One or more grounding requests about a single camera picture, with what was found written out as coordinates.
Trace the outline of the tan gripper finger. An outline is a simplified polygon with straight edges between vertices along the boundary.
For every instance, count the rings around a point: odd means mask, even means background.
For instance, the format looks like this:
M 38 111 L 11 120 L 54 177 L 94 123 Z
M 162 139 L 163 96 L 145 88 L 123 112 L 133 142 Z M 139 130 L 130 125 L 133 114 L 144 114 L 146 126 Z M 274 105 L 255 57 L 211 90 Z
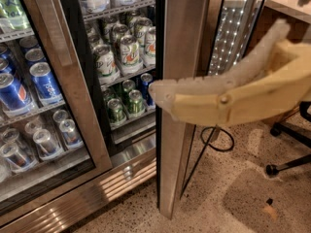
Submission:
M 160 80 L 149 92 L 174 119 L 230 126 L 278 116 L 311 99 L 311 45 L 286 39 L 278 19 L 258 44 L 218 76 Z

